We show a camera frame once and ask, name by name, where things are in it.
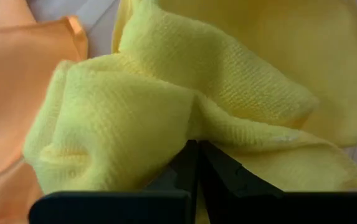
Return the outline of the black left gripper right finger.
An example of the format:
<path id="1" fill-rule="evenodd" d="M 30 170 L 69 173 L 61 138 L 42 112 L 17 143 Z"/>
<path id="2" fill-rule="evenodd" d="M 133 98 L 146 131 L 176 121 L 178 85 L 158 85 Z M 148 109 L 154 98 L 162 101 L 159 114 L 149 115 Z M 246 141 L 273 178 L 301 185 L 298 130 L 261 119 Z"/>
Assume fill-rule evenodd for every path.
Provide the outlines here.
<path id="1" fill-rule="evenodd" d="M 211 224 L 357 224 L 357 192 L 285 192 L 213 144 L 198 147 Z"/>

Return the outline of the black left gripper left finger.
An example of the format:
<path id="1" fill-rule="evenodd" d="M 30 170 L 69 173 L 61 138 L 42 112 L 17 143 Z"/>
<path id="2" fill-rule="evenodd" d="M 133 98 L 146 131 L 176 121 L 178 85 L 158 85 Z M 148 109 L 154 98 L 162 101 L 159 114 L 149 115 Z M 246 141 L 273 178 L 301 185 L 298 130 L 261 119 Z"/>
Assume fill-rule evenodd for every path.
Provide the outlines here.
<path id="1" fill-rule="evenodd" d="M 188 141 L 143 190 L 46 195 L 29 210 L 29 224 L 195 224 L 198 158 Z"/>

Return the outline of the yellow microfiber towel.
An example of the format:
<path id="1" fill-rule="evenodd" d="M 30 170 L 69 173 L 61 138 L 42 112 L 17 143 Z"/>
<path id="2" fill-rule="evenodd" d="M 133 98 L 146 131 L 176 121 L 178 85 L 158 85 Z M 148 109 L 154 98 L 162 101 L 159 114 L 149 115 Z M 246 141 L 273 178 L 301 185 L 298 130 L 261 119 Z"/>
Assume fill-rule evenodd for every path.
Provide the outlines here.
<path id="1" fill-rule="evenodd" d="M 356 0 L 159 0 L 161 7 L 213 24 L 239 39 L 319 104 L 304 130 L 357 145 Z"/>
<path id="2" fill-rule="evenodd" d="M 120 0 L 61 62 L 23 155 L 34 223 L 348 223 L 356 0 Z"/>

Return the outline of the orange microfiber towel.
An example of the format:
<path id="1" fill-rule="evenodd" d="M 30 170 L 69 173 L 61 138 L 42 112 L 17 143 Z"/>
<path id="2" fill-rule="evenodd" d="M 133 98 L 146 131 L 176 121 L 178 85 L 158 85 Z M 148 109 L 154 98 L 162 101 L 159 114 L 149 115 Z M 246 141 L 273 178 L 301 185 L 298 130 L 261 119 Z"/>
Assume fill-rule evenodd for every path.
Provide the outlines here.
<path id="1" fill-rule="evenodd" d="M 0 224 L 28 224 L 42 191 L 22 156 L 25 137 L 57 64 L 87 55 L 75 16 L 37 22 L 27 0 L 0 0 Z"/>

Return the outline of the clear plastic bin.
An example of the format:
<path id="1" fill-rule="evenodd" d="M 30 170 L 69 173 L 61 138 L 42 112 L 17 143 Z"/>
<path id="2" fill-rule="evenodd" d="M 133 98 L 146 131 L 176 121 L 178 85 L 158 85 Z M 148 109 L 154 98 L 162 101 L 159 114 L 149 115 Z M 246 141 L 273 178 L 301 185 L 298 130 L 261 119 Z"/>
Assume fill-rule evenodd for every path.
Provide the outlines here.
<path id="1" fill-rule="evenodd" d="M 345 147 L 303 128 L 318 98 L 239 39 L 159 0 L 86 5 L 87 58 L 57 64 L 22 148 L 44 192 L 140 188 L 188 139 L 281 189 L 357 190 Z"/>

